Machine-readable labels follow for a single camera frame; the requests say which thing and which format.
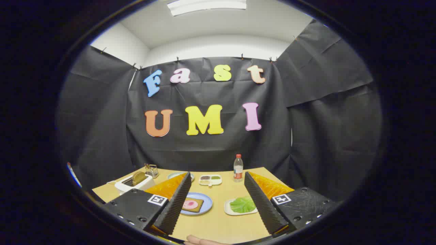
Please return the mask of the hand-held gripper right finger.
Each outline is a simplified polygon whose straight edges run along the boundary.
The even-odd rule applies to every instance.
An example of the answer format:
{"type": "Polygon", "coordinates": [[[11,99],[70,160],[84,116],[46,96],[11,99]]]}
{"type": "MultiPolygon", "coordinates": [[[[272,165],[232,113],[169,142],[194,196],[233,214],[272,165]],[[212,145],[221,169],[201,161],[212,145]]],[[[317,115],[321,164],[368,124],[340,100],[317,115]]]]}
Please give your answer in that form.
{"type": "Polygon", "coordinates": [[[308,187],[292,189],[251,171],[245,173],[244,185],[271,235],[302,229],[337,206],[308,187]]]}

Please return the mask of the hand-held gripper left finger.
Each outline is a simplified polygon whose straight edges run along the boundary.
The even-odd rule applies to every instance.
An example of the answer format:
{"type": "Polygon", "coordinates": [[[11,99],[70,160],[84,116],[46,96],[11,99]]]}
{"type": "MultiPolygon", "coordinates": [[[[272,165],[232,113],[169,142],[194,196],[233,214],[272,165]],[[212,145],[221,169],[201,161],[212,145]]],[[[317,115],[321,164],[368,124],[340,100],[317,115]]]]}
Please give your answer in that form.
{"type": "Polygon", "coordinates": [[[115,218],[140,231],[169,236],[191,187],[190,172],[165,180],[146,191],[133,188],[103,205],[115,218]]]}

